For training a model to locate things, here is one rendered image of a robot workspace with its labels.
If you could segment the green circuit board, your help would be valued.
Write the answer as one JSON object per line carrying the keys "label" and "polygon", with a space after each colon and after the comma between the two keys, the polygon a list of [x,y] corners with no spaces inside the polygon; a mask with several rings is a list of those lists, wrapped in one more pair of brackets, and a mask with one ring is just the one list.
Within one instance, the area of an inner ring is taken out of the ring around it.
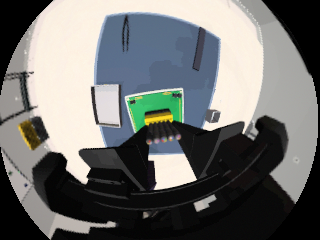
{"label": "green circuit board", "polygon": [[[133,125],[135,125],[136,133],[145,125],[144,113],[147,111],[155,111],[155,109],[171,109],[172,120],[183,123],[183,99],[181,97],[172,97],[172,93],[176,92],[159,92],[149,93],[149,95],[132,96],[128,100],[128,109],[131,112]],[[136,104],[129,104],[129,101],[135,100]]]}

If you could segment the blue-grey flat mat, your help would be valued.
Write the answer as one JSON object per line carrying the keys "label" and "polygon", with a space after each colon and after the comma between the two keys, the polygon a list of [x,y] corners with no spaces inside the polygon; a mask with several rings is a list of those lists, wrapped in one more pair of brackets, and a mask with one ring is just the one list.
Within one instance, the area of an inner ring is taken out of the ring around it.
{"label": "blue-grey flat mat", "polygon": [[[203,59],[197,71],[193,57],[200,25],[172,15],[136,11],[111,13],[104,19],[97,37],[93,85],[121,85],[123,121],[121,128],[99,125],[105,148],[120,147],[135,133],[124,99],[136,93],[183,88],[184,124],[203,128],[219,76],[220,37],[205,31]],[[124,20],[129,28],[125,23],[123,49]]]}

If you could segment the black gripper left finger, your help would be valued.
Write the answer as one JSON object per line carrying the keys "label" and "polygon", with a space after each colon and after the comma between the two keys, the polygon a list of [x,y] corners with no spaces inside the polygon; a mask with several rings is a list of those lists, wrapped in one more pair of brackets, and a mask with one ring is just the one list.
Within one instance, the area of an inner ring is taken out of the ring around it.
{"label": "black gripper left finger", "polygon": [[149,163],[149,144],[145,143],[147,132],[148,125],[144,125],[120,147],[83,148],[77,153],[89,168],[123,169],[140,191],[147,191]]}

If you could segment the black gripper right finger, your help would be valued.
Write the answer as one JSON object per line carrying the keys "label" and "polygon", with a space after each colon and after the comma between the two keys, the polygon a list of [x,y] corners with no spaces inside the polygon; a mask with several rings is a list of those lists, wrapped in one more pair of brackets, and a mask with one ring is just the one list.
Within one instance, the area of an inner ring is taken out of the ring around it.
{"label": "black gripper right finger", "polygon": [[189,167],[195,173],[196,180],[199,180],[201,177],[208,176],[205,171],[212,163],[221,141],[243,132],[245,121],[237,121],[237,123],[216,128],[213,131],[195,128],[175,120],[172,120],[172,125],[177,132],[181,133],[181,139],[177,141],[185,153],[184,156],[188,159]]}

